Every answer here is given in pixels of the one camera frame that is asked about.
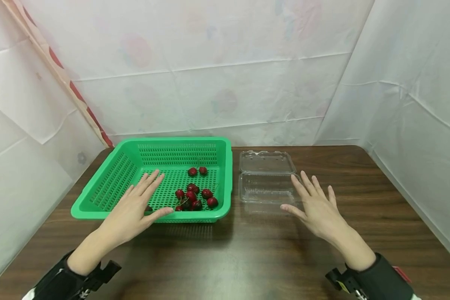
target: black sleeve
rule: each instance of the black sleeve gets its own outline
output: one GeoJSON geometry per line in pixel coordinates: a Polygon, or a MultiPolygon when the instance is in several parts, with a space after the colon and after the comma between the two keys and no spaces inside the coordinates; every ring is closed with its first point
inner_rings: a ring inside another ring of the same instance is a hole
{"type": "Polygon", "coordinates": [[[23,298],[23,300],[80,300],[86,299],[90,291],[98,288],[113,277],[121,267],[115,262],[109,262],[107,267],[100,269],[100,263],[86,277],[74,273],[67,265],[67,259],[72,252],[67,253],[38,284],[23,298]]]}
{"type": "Polygon", "coordinates": [[[390,263],[376,253],[375,263],[362,272],[352,269],[352,276],[369,299],[372,300],[410,300],[414,295],[412,287],[399,275],[390,263]]]}

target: basket rim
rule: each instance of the basket rim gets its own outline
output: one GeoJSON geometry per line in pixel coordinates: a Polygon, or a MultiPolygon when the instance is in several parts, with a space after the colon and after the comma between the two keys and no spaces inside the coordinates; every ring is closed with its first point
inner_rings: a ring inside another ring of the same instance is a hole
{"type": "MultiPolygon", "coordinates": [[[[150,138],[131,138],[126,139],[118,143],[118,145],[113,149],[112,152],[105,158],[100,167],[96,170],[95,174],[90,178],[88,183],[83,188],[80,195],[77,197],[73,203],[70,212],[72,217],[80,220],[102,220],[105,219],[110,212],[83,212],[80,210],[80,205],[85,200],[88,192],[94,186],[95,182],[99,179],[103,171],[108,167],[109,163],[114,159],[114,157],[120,152],[128,143],[143,142],[143,141],[223,141],[225,142],[225,178],[232,178],[233,176],[233,161],[232,161],[232,147],[229,139],[225,137],[150,137],[150,138]]],[[[185,222],[192,221],[195,219],[199,220],[209,220],[211,222],[216,221],[224,217],[231,208],[231,198],[232,198],[232,185],[233,180],[226,180],[224,186],[224,198],[223,204],[220,209],[211,211],[184,211],[184,212],[173,212],[170,215],[166,215],[158,220],[158,222],[177,222],[183,220],[185,222]]]]}

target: wooden table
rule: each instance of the wooden table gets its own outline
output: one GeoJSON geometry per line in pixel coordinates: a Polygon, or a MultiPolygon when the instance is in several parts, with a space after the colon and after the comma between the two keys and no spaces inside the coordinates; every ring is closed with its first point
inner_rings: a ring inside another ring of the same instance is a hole
{"type": "MultiPolygon", "coordinates": [[[[362,149],[254,147],[288,152],[297,170],[331,184],[340,212],[401,266],[424,300],[450,300],[450,255],[362,149]]],[[[238,154],[230,213],[215,224],[155,224],[105,258],[123,269],[91,300],[354,299],[323,277],[342,265],[336,250],[291,217],[249,215],[238,197],[238,154]]],[[[0,278],[0,300],[21,299],[64,253],[98,228],[70,208],[111,149],[104,150],[0,278]]]]}

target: wrist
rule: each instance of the wrist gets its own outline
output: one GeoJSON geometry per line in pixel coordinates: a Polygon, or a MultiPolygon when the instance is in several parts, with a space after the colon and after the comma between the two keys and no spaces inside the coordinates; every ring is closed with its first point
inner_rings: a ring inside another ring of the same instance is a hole
{"type": "Polygon", "coordinates": [[[100,231],[93,231],[68,257],[67,265],[76,274],[87,276],[113,248],[100,231]]]}
{"type": "Polygon", "coordinates": [[[349,227],[332,241],[332,245],[342,254],[349,268],[361,272],[370,268],[376,255],[360,234],[349,227]]]}

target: white backdrop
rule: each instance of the white backdrop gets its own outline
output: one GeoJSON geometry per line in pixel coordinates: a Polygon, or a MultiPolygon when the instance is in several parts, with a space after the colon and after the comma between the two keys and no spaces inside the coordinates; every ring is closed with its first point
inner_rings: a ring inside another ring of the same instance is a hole
{"type": "Polygon", "coordinates": [[[0,272],[102,149],[0,2],[0,272]]]}
{"type": "Polygon", "coordinates": [[[373,1],[20,2],[115,143],[306,145],[373,1]]]}
{"type": "Polygon", "coordinates": [[[377,0],[317,135],[367,149],[450,251],[450,0],[377,0]]]}
{"type": "MultiPolygon", "coordinates": [[[[450,250],[450,0],[22,3],[115,143],[360,145],[450,250]]],[[[102,147],[0,3],[0,271],[102,147]]]]}

